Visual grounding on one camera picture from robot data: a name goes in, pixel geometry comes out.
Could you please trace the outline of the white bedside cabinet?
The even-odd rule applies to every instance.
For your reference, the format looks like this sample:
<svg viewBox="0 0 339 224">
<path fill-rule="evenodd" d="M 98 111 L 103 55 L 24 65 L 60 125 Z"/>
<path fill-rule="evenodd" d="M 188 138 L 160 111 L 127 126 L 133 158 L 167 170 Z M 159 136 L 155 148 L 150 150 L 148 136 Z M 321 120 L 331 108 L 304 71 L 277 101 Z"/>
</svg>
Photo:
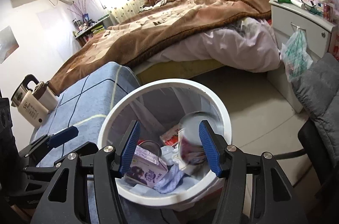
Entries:
<svg viewBox="0 0 339 224">
<path fill-rule="evenodd" d="M 267 78 L 291 107 L 300 113 L 303 107 L 290 81 L 324 54 L 334 51 L 338 25 L 303 9 L 292 0 L 270 0 L 270 5 L 281 65 L 269 71 Z"/>
</svg>

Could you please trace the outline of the blue checked tablecloth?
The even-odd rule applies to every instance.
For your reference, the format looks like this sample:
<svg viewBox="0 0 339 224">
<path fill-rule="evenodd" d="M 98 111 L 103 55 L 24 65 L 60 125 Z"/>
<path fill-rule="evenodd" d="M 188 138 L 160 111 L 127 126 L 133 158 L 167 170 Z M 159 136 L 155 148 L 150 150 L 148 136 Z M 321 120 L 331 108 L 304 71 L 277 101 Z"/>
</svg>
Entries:
<svg viewBox="0 0 339 224">
<path fill-rule="evenodd" d="M 128 67 L 109 62 L 68 87 L 58 97 L 57 107 L 32 136 L 56 134 L 70 126 L 78 129 L 78 136 L 52 149 L 38 167 L 52 167 L 72 150 L 87 141 L 97 143 L 101 126 L 111 109 L 127 94 L 140 87 L 135 73 Z"/>
</svg>

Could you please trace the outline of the cluttered shelf desk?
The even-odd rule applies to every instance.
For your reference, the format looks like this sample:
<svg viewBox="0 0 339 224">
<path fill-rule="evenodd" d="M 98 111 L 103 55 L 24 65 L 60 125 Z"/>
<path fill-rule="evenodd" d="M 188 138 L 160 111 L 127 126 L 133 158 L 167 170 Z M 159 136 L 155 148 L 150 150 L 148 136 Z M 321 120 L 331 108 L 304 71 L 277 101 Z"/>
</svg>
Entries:
<svg viewBox="0 0 339 224">
<path fill-rule="evenodd" d="M 73 1 L 68 10 L 76 16 L 72 21 L 76 29 L 73 34 L 81 47 L 84 47 L 95 34 L 113 25 L 109 14 L 100 17 L 98 20 L 92 20 L 87 10 L 87 0 Z"/>
</svg>

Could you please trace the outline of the brown bed blanket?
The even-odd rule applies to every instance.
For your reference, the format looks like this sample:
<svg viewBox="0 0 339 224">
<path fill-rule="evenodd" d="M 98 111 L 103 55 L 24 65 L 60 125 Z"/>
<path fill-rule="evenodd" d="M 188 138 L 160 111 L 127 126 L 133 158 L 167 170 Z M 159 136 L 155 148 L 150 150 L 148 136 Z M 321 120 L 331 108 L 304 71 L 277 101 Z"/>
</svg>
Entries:
<svg viewBox="0 0 339 224">
<path fill-rule="evenodd" d="M 197 33 L 244 17 L 267 19 L 269 0 L 176 0 L 93 36 L 48 81 L 56 95 L 108 62 L 133 68 Z"/>
</svg>

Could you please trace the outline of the green patterned plastic bag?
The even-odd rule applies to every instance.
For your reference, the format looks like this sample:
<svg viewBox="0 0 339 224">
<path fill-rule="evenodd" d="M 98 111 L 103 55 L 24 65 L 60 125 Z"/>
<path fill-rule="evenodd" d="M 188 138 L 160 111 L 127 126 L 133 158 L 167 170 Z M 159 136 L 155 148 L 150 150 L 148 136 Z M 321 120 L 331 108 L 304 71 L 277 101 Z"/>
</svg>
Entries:
<svg viewBox="0 0 339 224">
<path fill-rule="evenodd" d="M 297 28 L 288 41 L 282 44 L 280 53 L 288 82 L 306 72 L 313 63 L 307 53 L 306 34 L 300 28 Z"/>
</svg>

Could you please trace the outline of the pink bed sheet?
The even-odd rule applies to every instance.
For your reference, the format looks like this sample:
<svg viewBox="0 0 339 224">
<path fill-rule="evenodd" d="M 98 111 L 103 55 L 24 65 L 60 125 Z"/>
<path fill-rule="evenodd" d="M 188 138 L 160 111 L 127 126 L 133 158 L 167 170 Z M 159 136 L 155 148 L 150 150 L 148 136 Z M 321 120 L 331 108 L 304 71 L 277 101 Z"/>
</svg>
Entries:
<svg viewBox="0 0 339 224">
<path fill-rule="evenodd" d="M 152 56 L 147 63 L 214 59 L 250 72 L 267 72 L 280 65 L 274 30 L 266 20 L 246 17 L 223 28 L 195 34 Z"/>
</svg>

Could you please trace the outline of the white paper cup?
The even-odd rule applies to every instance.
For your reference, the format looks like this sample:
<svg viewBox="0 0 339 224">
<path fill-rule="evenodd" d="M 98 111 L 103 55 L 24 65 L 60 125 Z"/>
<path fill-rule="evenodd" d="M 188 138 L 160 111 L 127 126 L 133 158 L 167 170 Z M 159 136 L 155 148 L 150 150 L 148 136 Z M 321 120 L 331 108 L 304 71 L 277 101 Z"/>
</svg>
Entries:
<svg viewBox="0 0 339 224">
<path fill-rule="evenodd" d="M 161 147 L 161 159 L 168 165 L 179 164 L 179 151 L 178 147 L 162 146 Z"/>
</svg>

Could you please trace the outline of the silver wall poster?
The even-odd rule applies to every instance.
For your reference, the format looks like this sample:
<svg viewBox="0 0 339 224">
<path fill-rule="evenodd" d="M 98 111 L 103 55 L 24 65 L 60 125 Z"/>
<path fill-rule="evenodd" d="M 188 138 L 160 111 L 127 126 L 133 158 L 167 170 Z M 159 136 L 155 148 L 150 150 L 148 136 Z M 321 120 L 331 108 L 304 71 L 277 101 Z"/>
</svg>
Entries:
<svg viewBox="0 0 339 224">
<path fill-rule="evenodd" d="M 0 63 L 2 64 L 17 48 L 19 44 L 10 26 L 0 32 Z"/>
</svg>

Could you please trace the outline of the white trash bin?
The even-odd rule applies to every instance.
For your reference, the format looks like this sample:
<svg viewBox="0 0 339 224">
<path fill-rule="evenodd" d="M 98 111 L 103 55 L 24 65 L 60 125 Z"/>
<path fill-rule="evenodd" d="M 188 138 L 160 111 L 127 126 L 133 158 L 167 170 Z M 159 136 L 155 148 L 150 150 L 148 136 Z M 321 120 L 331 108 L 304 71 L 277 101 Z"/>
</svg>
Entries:
<svg viewBox="0 0 339 224">
<path fill-rule="evenodd" d="M 179 122 L 187 114 L 204 111 L 218 119 L 218 131 L 227 143 L 232 141 L 228 111 L 209 88 L 185 79 L 164 79 L 143 85 L 122 98 L 109 112 L 98 136 L 98 146 L 114 145 L 125 134 L 131 121 L 140 125 L 140 147 L 161 158 L 162 146 L 178 147 Z M 207 160 L 192 175 L 168 167 L 168 173 L 153 187 L 124 176 L 117 179 L 119 194 L 148 207 L 185 210 L 223 187 L 224 181 L 210 170 Z"/>
</svg>

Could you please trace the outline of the white brown lidded mug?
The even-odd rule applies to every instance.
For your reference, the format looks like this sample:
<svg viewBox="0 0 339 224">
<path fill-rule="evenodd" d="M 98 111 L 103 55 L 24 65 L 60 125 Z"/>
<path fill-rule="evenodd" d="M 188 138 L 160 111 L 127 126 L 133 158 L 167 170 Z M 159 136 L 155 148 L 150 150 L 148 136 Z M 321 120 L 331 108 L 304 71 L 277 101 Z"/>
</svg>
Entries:
<svg viewBox="0 0 339 224">
<path fill-rule="evenodd" d="M 48 87 L 47 83 L 40 81 L 33 91 L 33 96 L 48 110 L 53 111 L 58 105 L 58 98 Z"/>
</svg>

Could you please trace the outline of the red drink can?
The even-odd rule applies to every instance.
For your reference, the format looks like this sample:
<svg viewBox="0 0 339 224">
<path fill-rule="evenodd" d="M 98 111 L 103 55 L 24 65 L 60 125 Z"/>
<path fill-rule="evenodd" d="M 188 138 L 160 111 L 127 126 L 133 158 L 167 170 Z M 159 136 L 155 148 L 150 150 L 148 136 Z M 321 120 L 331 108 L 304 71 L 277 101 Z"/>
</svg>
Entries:
<svg viewBox="0 0 339 224">
<path fill-rule="evenodd" d="M 215 132 L 218 131 L 218 119 L 204 111 L 185 115 L 179 122 L 179 169 L 187 175 L 194 174 L 206 161 L 206 155 L 199 138 L 199 125 L 207 120 Z"/>
</svg>

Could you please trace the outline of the cream electric kettle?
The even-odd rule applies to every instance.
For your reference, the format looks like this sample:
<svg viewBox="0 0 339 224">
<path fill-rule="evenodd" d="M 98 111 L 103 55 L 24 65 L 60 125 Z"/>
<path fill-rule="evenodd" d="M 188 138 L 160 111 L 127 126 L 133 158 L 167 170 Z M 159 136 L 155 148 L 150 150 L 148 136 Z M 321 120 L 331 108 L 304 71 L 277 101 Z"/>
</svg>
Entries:
<svg viewBox="0 0 339 224">
<path fill-rule="evenodd" d="M 48 109 L 33 96 L 33 90 L 28 87 L 31 81 L 36 85 L 39 83 L 32 74 L 25 76 L 11 97 L 11 105 L 16 107 L 18 112 L 38 129 L 46 119 Z"/>
</svg>

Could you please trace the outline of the grey padded jacket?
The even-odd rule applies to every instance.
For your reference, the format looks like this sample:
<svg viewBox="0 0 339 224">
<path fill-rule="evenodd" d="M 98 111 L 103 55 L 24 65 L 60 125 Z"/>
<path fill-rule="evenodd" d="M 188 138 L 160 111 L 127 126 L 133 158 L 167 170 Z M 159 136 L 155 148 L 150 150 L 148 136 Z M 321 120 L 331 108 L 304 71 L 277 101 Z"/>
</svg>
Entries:
<svg viewBox="0 0 339 224">
<path fill-rule="evenodd" d="M 300 104 L 315 123 L 334 165 L 338 163 L 338 61 L 326 53 L 291 81 Z"/>
</svg>

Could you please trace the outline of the purple milk carton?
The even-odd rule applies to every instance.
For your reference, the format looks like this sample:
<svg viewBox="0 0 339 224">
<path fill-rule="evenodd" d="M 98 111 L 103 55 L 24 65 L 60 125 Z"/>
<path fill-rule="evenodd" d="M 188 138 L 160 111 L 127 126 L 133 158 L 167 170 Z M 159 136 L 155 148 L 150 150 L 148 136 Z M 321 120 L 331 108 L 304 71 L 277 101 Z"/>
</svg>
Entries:
<svg viewBox="0 0 339 224">
<path fill-rule="evenodd" d="M 137 145 L 131 167 L 125 176 L 139 184 L 153 188 L 167 173 L 168 167 L 164 160 Z"/>
</svg>

